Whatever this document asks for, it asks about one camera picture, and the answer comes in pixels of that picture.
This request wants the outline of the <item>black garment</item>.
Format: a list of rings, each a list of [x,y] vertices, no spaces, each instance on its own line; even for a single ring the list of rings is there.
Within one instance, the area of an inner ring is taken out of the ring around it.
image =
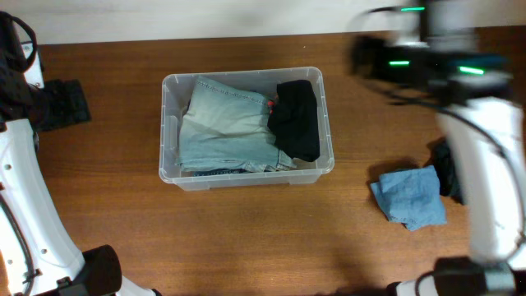
[[[321,155],[317,100],[307,80],[288,81],[276,87],[267,127],[275,145],[292,159],[314,162]]]

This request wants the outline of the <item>dark garment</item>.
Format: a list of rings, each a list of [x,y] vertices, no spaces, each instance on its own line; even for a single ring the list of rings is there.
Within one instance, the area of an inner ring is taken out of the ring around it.
[[[431,165],[435,168],[440,183],[440,194],[450,197],[455,202],[464,205],[459,179],[456,175],[454,159],[445,138],[430,144]]]

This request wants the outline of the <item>light blue cloth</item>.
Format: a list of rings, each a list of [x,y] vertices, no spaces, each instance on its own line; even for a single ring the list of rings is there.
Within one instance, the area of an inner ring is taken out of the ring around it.
[[[391,223],[403,224],[409,231],[447,224],[440,181],[433,166],[384,173],[370,187]]]

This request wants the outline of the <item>light wash jeans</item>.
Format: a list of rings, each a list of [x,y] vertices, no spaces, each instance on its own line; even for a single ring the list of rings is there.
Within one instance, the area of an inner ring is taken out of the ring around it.
[[[200,76],[182,117],[177,163],[185,172],[290,170],[293,159],[267,127],[270,99]]]

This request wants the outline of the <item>dark blue jeans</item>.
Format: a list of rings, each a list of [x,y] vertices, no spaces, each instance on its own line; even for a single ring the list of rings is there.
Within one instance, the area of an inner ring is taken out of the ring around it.
[[[216,176],[224,174],[240,174],[240,173],[250,173],[245,169],[214,169],[209,171],[196,171],[192,173],[193,177],[206,177],[206,176]]]

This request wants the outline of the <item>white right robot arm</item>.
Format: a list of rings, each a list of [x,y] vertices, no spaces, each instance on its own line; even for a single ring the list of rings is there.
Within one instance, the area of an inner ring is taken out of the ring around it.
[[[522,295],[525,292],[524,111],[506,60],[479,51],[465,1],[407,1],[412,17],[393,39],[357,38],[353,70],[391,82],[393,105],[434,109],[470,220],[466,257],[436,261],[392,295]]]

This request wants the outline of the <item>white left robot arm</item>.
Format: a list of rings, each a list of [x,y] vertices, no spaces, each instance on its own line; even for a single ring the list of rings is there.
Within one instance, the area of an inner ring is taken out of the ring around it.
[[[41,73],[34,31],[1,14],[1,255],[12,295],[156,295],[122,274],[109,245],[81,251],[59,218],[37,160],[39,132],[91,119],[77,80]]]

